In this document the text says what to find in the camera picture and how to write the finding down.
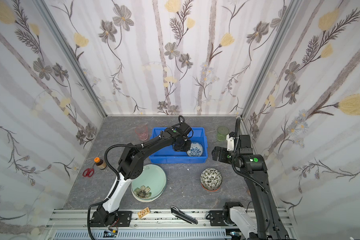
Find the blue patterned bowl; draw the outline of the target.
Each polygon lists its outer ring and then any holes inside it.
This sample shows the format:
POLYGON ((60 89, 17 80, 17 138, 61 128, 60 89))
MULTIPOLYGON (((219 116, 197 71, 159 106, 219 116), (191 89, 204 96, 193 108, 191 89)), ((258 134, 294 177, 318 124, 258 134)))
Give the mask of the blue patterned bowl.
POLYGON ((203 146, 198 142, 192 142, 190 149, 187 151, 189 157, 201 157, 204 153, 203 146))

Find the black white patterned bowl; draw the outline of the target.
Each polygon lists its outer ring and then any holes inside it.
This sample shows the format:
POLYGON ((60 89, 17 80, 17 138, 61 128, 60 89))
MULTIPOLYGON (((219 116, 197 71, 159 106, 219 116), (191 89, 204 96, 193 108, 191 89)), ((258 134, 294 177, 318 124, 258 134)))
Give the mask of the black white patterned bowl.
POLYGON ((217 169, 207 168, 201 173, 200 180, 206 188, 217 189, 221 186, 223 177, 217 169))

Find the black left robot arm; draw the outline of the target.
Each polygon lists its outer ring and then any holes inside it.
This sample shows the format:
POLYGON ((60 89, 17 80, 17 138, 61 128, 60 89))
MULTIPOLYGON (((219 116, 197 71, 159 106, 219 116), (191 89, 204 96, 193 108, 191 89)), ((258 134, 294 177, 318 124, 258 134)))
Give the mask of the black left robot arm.
POLYGON ((187 152, 191 148, 192 128, 185 122, 183 116, 178 117, 179 122, 161 131, 160 134, 142 144, 132 143, 112 145, 105 151, 104 161, 107 166, 116 174, 115 182, 112 185, 107 197, 99 203, 89 206, 87 216, 87 227, 107 227, 119 219, 118 210, 120 203, 129 185, 143 172, 144 160, 150 155, 166 147, 173 147, 175 152, 187 152), (108 161, 108 153, 115 148, 123 147, 124 151, 114 168, 108 161))

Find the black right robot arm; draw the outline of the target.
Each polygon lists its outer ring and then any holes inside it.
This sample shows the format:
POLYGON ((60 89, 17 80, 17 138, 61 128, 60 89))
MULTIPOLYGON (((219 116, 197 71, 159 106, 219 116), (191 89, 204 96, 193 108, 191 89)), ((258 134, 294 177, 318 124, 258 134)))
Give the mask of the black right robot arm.
POLYGON ((263 156, 254 154, 249 135, 241 135, 241 118, 237 118, 235 130, 229 134, 232 147, 215 147, 214 161, 231 165, 234 172, 245 179, 255 210, 254 221, 239 203, 225 203, 223 208, 226 225, 239 228, 246 240, 289 240, 271 194, 268 168, 263 156))

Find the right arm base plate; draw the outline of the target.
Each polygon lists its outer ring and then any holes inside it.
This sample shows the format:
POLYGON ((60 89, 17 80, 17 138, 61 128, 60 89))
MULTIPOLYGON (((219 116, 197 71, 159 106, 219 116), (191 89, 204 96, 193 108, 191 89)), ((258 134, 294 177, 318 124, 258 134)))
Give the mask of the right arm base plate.
POLYGON ((210 221, 211 227, 228 226, 225 222, 225 216, 222 210, 211 210, 206 216, 206 220, 210 221))

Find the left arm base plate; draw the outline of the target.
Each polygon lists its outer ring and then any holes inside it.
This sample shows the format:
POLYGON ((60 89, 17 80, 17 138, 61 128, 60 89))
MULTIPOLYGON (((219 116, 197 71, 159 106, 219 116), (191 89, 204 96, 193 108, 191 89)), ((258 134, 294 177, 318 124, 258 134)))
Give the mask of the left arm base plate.
POLYGON ((96 211, 89 218, 90 227, 129 227, 132 211, 116 211, 114 213, 96 211))

